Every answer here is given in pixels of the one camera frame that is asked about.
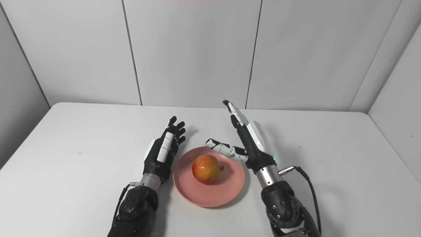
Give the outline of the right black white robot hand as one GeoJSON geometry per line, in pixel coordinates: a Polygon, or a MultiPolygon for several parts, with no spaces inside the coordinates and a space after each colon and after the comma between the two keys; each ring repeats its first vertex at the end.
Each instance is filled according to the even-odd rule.
{"type": "Polygon", "coordinates": [[[223,100],[223,104],[228,108],[230,120],[244,147],[222,143],[215,139],[208,139],[206,146],[231,160],[244,163],[254,173],[268,166],[275,166],[276,160],[266,151],[262,136],[258,134],[255,124],[230,101],[223,100]]]}

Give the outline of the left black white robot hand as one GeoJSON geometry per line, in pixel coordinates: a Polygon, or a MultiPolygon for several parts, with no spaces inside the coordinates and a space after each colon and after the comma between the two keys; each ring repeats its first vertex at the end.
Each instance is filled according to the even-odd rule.
{"type": "Polygon", "coordinates": [[[173,116],[162,135],[152,141],[144,159],[143,174],[153,174],[161,183],[169,178],[174,157],[186,140],[185,122],[176,122],[177,117],[173,116]]]}

